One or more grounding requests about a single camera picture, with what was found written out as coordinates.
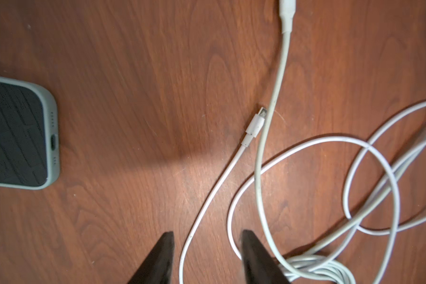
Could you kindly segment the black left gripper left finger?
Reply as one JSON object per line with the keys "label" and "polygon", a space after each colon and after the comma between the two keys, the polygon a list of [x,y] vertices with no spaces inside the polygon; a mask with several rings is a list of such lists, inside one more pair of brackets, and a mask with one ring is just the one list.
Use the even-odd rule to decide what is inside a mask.
{"label": "black left gripper left finger", "polygon": [[169,284],[172,277],[175,237],[165,232],[146,256],[129,284]]}

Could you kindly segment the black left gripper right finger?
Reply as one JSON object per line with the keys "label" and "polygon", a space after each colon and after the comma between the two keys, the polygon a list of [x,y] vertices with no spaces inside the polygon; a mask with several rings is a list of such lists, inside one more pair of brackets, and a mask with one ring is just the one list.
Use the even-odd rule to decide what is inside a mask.
{"label": "black left gripper right finger", "polygon": [[252,230],[241,233],[241,259],[247,284],[289,284]]}

